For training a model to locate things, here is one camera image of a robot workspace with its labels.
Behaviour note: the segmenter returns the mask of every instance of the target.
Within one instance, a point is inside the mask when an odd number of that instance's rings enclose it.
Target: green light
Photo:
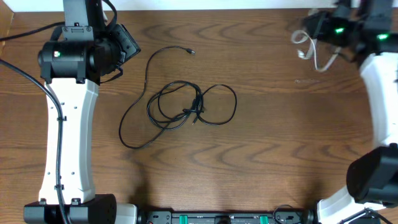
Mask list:
[[[336,34],[340,34],[340,33],[344,32],[344,28],[335,29],[335,32],[336,32]]]
[[[377,35],[377,38],[378,38],[379,40],[386,40],[388,37],[389,37],[389,34],[380,34],[380,35]]]

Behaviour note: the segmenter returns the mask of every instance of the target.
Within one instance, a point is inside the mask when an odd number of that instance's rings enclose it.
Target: wood grain surface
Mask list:
[[[119,12],[142,52],[119,80],[99,89],[93,123],[97,193],[118,202],[174,210],[263,211],[288,203],[309,208],[345,185],[346,170],[372,149],[368,97],[355,64],[337,59],[326,73],[300,60],[290,34],[307,10]],[[17,13],[10,35],[63,20],[62,13]],[[51,30],[9,41],[2,59],[40,76],[37,53]],[[118,138],[127,107],[139,96],[149,56],[168,45],[196,51],[163,52],[152,61],[147,94],[128,114],[123,136],[139,145],[159,130],[146,116],[147,100],[165,84],[216,83],[238,95],[234,119],[169,131],[133,151]],[[329,58],[321,47],[321,62]],[[37,200],[45,169],[47,106],[29,81],[0,67],[0,222],[22,222],[23,206]],[[193,90],[165,96],[167,114],[179,113]],[[205,97],[206,119],[225,119],[233,95],[219,88]],[[383,214],[398,221],[398,210]]]

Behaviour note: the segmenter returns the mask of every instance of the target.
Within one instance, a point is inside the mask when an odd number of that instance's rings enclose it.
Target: white string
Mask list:
[[[317,58],[317,39],[312,39],[307,32],[304,30],[296,30],[292,34],[292,43],[293,44],[302,44],[306,42],[307,40],[310,40],[310,48],[307,51],[306,54],[302,50],[297,50],[298,57],[304,60],[308,60],[312,58],[313,55],[313,62],[315,65],[315,70],[318,72],[325,72],[329,69],[330,65],[333,64],[333,62],[336,60],[338,54],[340,53],[341,47],[337,47],[331,58],[329,59],[328,63],[322,67],[318,67],[318,58]]]

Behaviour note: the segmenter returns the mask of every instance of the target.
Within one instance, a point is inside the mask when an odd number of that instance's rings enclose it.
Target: white background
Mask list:
[[[111,0],[119,11],[333,7],[336,0]],[[4,0],[14,12],[63,11],[62,0]]]

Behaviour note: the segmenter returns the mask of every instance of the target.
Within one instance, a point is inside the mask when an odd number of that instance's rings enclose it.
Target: wooden tabletop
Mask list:
[[[93,175],[97,194],[118,202],[174,210],[263,211],[280,204],[310,208],[345,185],[346,170],[372,149],[368,97],[355,64],[338,58],[325,73],[297,57],[290,35],[307,10],[119,12],[142,52],[119,80],[101,85],[93,121]],[[63,20],[62,13],[17,13],[10,35]],[[40,77],[37,53],[51,30],[6,43],[1,58]],[[156,50],[181,45],[196,51],[163,52],[152,61],[146,95],[128,114],[123,136],[146,142],[159,130],[146,116],[148,99],[165,84],[186,80],[202,90],[231,86],[234,119],[207,126],[193,119],[133,151],[118,137],[121,116],[139,96],[146,62]],[[321,63],[328,58],[321,51]],[[0,67],[0,222],[22,222],[36,201],[47,145],[45,96],[28,80]],[[193,90],[165,96],[169,115],[188,108]],[[233,95],[205,96],[203,117],[223,120]],[[384,210],[392,222],[398,210]]]

